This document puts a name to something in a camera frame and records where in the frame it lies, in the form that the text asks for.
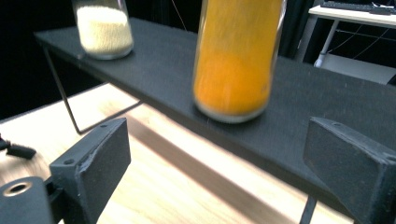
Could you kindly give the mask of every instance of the desk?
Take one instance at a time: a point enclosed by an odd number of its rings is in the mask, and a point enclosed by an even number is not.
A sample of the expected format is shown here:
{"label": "desk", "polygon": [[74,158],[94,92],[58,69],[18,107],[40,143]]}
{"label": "desk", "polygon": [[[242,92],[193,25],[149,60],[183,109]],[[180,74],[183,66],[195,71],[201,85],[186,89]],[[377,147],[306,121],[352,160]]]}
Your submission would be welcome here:
{"label": "desk", "polygon": [[[324,67],[334,72],[344,73],[345,75],[350,75],[353,77],[364,78],[381,84],[387,84],[388,81],[396,75],[396,68],[389,68],[372,63],[358,62],[356,60],[327,54],[339,21],[355,22],[386,28],[396,28],[396,15],[383,16],[370,14],[368,12],[326,8],[321,6],[310,8],[309,13],[317,15],[320,18],[334,20],[332,29],[328,34],[323,49],[321,50],[318,59],[315,62],[315,67]],[[327,60],[332,61],[332,63],[324,63],[325,57],[327,56],[329,57]],[[351,65],[354,66],[354,68],[348,69],[348,67]]]}
{"label": "desk", "polygon": [[[89,126],[137,100],[111,85],[69,99]],[[150,106],[127,118],[132,162],[99,223],[298,223],[306,195],[177,125]],[[49,177],[49,164],[82,136],[62,102],[0,124],[2,137],[33,147],[32,161],[0,153],[0,186],[31,175]],[[352,223],[319,206],[312,223]]]}
{"label": "desk", "polygon": [[304,164],[310,117],[344,123],[389,148],[396,146],[396,90],[278,58],[271,101],[264,114],[239,125],[201,114],[191,95],[196,34],[132,19],[134,52],[115,61],[84,54],[76,27],[36,34],[61,58],[158,109],[234,155],[320,201],[343,206]]}

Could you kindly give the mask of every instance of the glass bottle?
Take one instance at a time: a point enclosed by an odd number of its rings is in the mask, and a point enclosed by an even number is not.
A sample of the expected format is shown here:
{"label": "glass bottle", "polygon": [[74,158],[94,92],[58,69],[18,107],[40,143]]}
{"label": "glass bottle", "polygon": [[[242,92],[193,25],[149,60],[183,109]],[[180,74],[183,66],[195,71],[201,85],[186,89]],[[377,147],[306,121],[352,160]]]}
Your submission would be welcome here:
{"label": "glass bottle", "polygon": [[81,46],[96,59],[120,58],[134,46],[124,0],[72,0]]}
{"label": "glass bottle", "polygon": [[286,0],[203,0],[193,95],[210,118],[237,123],[270,97]]}

